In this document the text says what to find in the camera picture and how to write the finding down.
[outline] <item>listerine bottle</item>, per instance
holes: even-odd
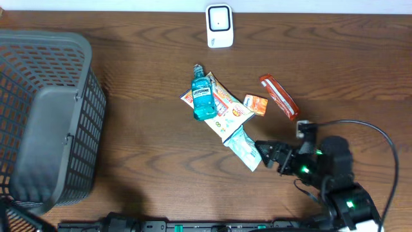
[[[199,64],[194,66],[193,72],[192,96],[194,118],[199,121],[211,119],[218,114],[214,103],[211,79],[205,77],[203,68]]]

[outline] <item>green led light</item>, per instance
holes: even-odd
[[[304,173],[309,173],[310,170],[306,166],[303,166],[301,171]]]
[[[347,205],[349,208],[354,208],[354,207],[355,207],[355,205],[353,204],[352,201],[347,201],[347,202],[346,202],[346,205]]]

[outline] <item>bottle label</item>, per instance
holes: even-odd
[[[210,88],[201,88],[193,91],[193,99],[211,94]]]

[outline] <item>white device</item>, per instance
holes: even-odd
[[[207,45],[209,48],[225,48],[233,44],[232,9],[227,4],[215,4],[206,8]]]

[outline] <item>small orange box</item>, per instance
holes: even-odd
[[[256,115],[264,116],[266,113],[266,107],[268,105],[268,99],[246,94],[243,105],[255,112]]]

